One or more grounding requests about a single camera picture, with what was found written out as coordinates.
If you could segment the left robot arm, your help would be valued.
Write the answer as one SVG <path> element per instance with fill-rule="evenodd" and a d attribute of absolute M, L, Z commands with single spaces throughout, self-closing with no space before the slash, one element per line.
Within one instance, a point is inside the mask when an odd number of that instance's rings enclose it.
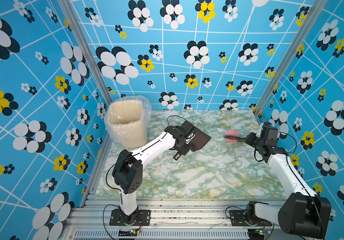
<path fill-rule="evenodd" d="M 143 182 L 144 168 L 167 150 L 176 150 L 174 159 L 186 155 L 192 148 L 191 142 L 199 131 L 185 121 L 181 126 L 168 126 L 157 138 L 132 152 L 120 152 L 112 176 L 120 191 L 119 213 L 123 222 L 131 225 L 138 217 L 136 191 Z"/>

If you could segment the cartoon face hand brush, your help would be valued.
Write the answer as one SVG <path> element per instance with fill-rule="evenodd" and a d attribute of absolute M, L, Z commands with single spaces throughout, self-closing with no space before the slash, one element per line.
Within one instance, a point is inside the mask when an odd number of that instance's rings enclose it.
<path fill-rule="evenodd" d="M 229 143 L 245 142 L 246 138 L 241 138 L 234 135 L 225 135 L 225 139 Z"/>

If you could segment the black dustpan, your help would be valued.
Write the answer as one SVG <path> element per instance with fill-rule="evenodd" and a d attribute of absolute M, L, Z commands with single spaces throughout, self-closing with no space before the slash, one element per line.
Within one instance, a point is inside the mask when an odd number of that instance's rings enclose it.
<path fill-rule="evenodd" d="M 196 152 L 201 150 L 210 140 L 211 137 L 209 135 L 196 128 L 195 135 L 189 143 L 191 151 Z"/>

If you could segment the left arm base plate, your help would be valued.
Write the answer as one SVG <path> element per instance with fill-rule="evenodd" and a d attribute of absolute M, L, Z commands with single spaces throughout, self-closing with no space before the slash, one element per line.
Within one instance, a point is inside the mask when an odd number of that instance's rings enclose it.
<path fill-rule="evenodd" d="M 111 212 L 110 226 L 149 226 L 151 220 L 150 210 L 135 210 L 127 216 L 121 209 Z"/>

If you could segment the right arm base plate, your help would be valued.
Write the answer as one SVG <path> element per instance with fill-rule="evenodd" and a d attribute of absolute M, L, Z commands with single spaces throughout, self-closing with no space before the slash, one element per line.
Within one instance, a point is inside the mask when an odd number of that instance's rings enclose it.
<path fill-rule="evenodd" d="M 272 227 L 273 224 L 268 221 L 258 220 L 251 224 L 247 221 L 245 211 L 242 210 L 228 210 L 226 213 L 227 217 L 231 221 L 233 227 Z"/>

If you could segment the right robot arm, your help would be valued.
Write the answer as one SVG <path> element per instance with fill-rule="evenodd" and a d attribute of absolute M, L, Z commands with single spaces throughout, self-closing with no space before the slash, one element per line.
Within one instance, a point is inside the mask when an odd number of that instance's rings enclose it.
<path fill-rule="evenodd" d="M 286 201 L 278 208 L 250 201 L 246 207 L 246 221 L 256 225 L 268 221 L 284 233 L 325 239 L 330 219 L 331 204 L 311 189 L 291 163 L 284 148 L 278 147 L 278 129 L 265 122 L 257 133 L 249 133 L 245 143 L 262 156 L 277 175 L 286 194 Z"/>

